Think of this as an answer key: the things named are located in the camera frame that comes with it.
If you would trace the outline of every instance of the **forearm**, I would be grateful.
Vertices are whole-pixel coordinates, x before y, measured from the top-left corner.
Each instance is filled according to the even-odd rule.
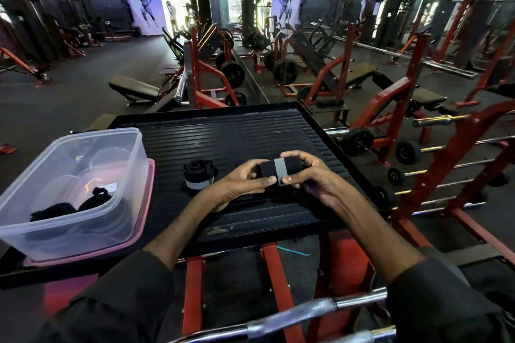
[[[387,285],[425,260],[425,256],[400,236],[355,188],[348,185],[342,188],[334,210]]]
[[[144,248],[157,256],[168,269],[173,270],[179,254],[195,233],[200,222],[218,203],[208,195],[207,189],[198,193],[177,219]]]

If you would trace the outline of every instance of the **gray stripe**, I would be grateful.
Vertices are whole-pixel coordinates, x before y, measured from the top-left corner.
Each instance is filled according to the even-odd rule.
[[[193,190],[202,190],[202,189],[205,189],[207,186],[210,186],[211,184],[213,184],[214,180],[215,180],[215,177],[212,176],[210,179],[205,180],[204,182],[200,182],[200,183],[191,183],[191,182],[186,181],[186,186],[188,186],[190,189],[193,189]]]
[[[281,179],[284,176],[288,175],[288,171],[286,169],[286,163],[284,162],[284,158],[280,159],[274,159],[275,163],[275,172],[277,173],[277,182],[280,186],[287,186],[287,184],[284,184],[281,182]]]

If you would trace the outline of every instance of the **hand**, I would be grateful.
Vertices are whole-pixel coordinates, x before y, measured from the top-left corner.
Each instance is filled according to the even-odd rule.
[[[308,193],[317,197],[324,205],[339,213],[344,208],[341,198],[346,191],[355,190],[342,177],[335,174],[318,157],[303,151],[282,152],[281,157],[298,156],[306,168],[292,176],[282,179],[284,184],[304,188]]]
[[[233,172],[229,173],[219,181],[205,189],[216,201],[218,206],[213,212],[224,209],[230,201],[244,194],[264,193],[265,188],[277,182],[275,176],[258,178],[256,169],[265,159],[252,159],[240,165]]]

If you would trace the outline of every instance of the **gym floor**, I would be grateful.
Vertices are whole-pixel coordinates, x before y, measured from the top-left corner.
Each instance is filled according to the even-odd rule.
[[[246,52],[248,50],[240,49],[240,53]],[[343,44],[338,43],[331,55],[338,56],[342,52]],[[145,111],[145,105],[127,107],[125,99],[109,88],[110,76],[121,74],[160,86],[165,80],[163,75],[159,75],[161,67],[174,63],[173,54],[161,37],[106,43],[104,48],[87,49],[86,53],[86,57],[57,64],[48,72],[52,83],[41,88],[35,88],[34,79],[29,76],[12,72],[0,75],[0,119],[3,120],[0,143],[9,143],[18,148],[18,151],[11,155],[0,156],[0,168],[3,169],[0,193],[56,138],[72,130],[86,128],[103,113],[121,115]],[[357,47],[353,49],[352,57],[356,59],[356,63],[367,61],[374,64],[393,81],[404,76],[408,64],[406,61],[402,67],[395,67],[386,63],[388,56]],[[251,60],[246,62],[253,71]],[[285,101],[279,89],[274,86],[270,72],[265,70],[261,74],[254,74],[254,77],[271,102]],[[311,75],[301,75],[298,82],[312,80]],[[205,79],[203,85],[204,83],[208,88],[211,84],[218,84],[212,79]],[[428,68],[423,68],[419,79],[422,88],[447,96],[448,102],[464,99],[475,83],[475,80],[454,75],[431,73]],[[361,90],[353,90],[346,97],[345,103],[351,108],[349,121],[356,119],[377,92],[379,88],[371,80],[367,80]],[[505,97],[489,92],[480,92],[477,99],[481,100],[481,105],[464,109],[462,112],[467,113],[506,100]],[[327,115],[316,117],[325,127],[331,125],[329,118]],[[508,135],[509,129],[510,123],[506,117],[506,120],[499,121],[488,131],[486,138]],[[416,141],[419,131],[412,128],[407,120],[402,127],[400,138]],[[430,145],[445,145],[453,134],[453,126],[435,127]],[[499,150],[496,147],[481,145],[474,148],[466,160],[490,158],[497,152]],[[415,171],[426,169],[431,158],[431,155],[424,155],[421,163],[414,166],[402,166],[395,158],[390,162],[392,166],[404,171]],[[352,160],[370,182],[375,185],[387,184],[388,168],[381,166],[374,154],[366,153]],[[478,170],[479,168],[472,167],[454,171],[448,180],[473,177]],[[515,166],[510,166],[506,173],[514,178]],[[511,185],[496,189],[487,188],[487,204],[470,210],[469,213],[499,240],[515,250],[515,238],[512,236],[515,232],[515,223],[511,217],[515,197],[510,193],[511,190]],[[434,195],[438,198],[456,195],[458,192],[459,188],[446,188],[438,190]],[[443,252],[477,244],[475,239],[450,219],[443,220],[438,216],[425,215],[414,217],[414,222],[429,241]],[[291,285],[293,301],[297,304],[310,300],[317,274],[318,238],[311,236],[289,240],[281,242],[281,246],[311,254],[301,256],[280,251],[285,273]],[[227,271],[234,271],[234,274],[228,275]],[[463,271],[472,286],[482,292],[487,291],[489,274],[502,275],[506,277],[506,282],[513,279],[508,267],[498,261],[479,263],[465,267]],[[174,274],[176,298],[163,323],[160,342],[169,341],[180,335],[184,264],[178,265]],[[206,305],[204,327],[229,325],[277,311],[274,295],[270,292],[271,285],[266,266],[256,248],[234,250],[208,259],[203,282],[203,303]],[[48,318],[42,307],[42,297],[42,285],[0,292],[0,303],[3,304],[0,306],[0,336],[3,337],[3,341],[24,341],[35,333]],[[282,340],[282,334],[274,335],[272,340]]]

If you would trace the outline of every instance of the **doorway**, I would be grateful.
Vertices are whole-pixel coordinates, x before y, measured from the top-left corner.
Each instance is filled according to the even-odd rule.
[[[188,15],[186,10],[186,3],[190,3],[190,0],[161,0],[163,3],[164,16],[166,18],[166,28],[168,29],[169,33],[173,33],[174,30],[171,27],[170,22],[170,11],[166,6],[167,1],[170,1],[171,5],[175,7],[177,26],[181,28],[182,26],[186,27],[186,16]]]

